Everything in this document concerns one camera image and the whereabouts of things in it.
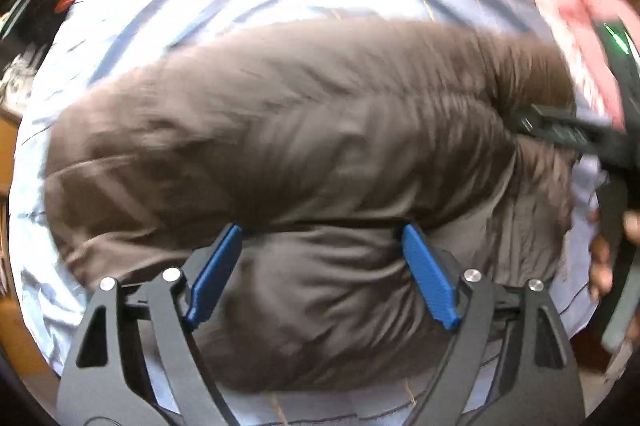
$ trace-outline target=green light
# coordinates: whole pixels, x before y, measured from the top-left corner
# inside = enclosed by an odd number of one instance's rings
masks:
[[[607,24],[605,24],[604,27],[607,28],[609,34],[613,36],[613,39],[616,41],[616,44],[618,44],[618,47],[622,49],[622,52],[629,54],[629,48],[626,46],[622,38],[620,38]]]

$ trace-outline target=pink fabric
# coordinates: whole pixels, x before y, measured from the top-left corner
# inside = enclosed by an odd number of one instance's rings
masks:
[[[575,36],[613,125],[624,128],[620,90],[591,21],[620,19],[631,38],[640,42],[640,17],[625,0],[561,0],[558,9]]]

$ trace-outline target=white bedsheet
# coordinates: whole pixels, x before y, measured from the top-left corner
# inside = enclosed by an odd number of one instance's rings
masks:
[[[86,292],[60,262],[47,229],[42,201],[47,129],[92,79],[154,61],[182,42],[201,42],[272,22],[340,18],[346,13],[452,20],[499,31],[534,31],[541,38],[558,39],[562,27],[548,15],[548,6],[546,11],[547,16],[540,16],[532,0],[78,0],[34,81],[31,104],[18,133],[10,194],[12,270],[25,323],[43,355],[56,371],[62,371],[87,300]],[[568,59],[573,72],[579,60],[575,54]],[[578,87],[582,85],[584,81],[577,81]],[[593,99],[590,93],[585,95]],[[586,102],[580,114],[596,117]],[[588,244],[593,234],[586,213],[594,204],[597,178],[594,159],[583,159],[575,167],[574,227],[567,234],[562,263],[550,289],[570,334],[584,327],[594,310],[586,290]],[[468,408],[483,403],[495,370],[495,354],[487,352],[487,364]],[[149,353],[148,363],[161,405],[177,411],[153,353]],[[247,426],[280,424],[283,417],[288,422],[393,426],[407,417],[429,377],[423,374],[341,394],[244,396],[224,389],[223,393],[241,424]]]

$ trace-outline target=human hand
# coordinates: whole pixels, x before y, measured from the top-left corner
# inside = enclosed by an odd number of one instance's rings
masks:
[[[592,221],[600,219],[599,213],[594,213]],[[625,234],[629,241],[640,246],[640,212],[627,212],[625,215]],[[594,300],[611,291],[613,285],[613,271],[609,265],[609,244],[599,235],[591,243],[591,267],[589,269],[590,294]],[[626,332],[626,339],[634,344],[640,343],[640,311],[631,321]]]

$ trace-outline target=brown fabric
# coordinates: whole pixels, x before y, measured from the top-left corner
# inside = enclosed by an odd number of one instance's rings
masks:
[[[279,24],[103,80],[53,126],[49,226],[71,273],[150,277],[245,230],[196,342],[244,391],[352,389],[433,366],[447,337],[397,240],[502,283],[549,278],[570,227],[570,161],[506,132],[572,106],[559,51],[418,21]]]

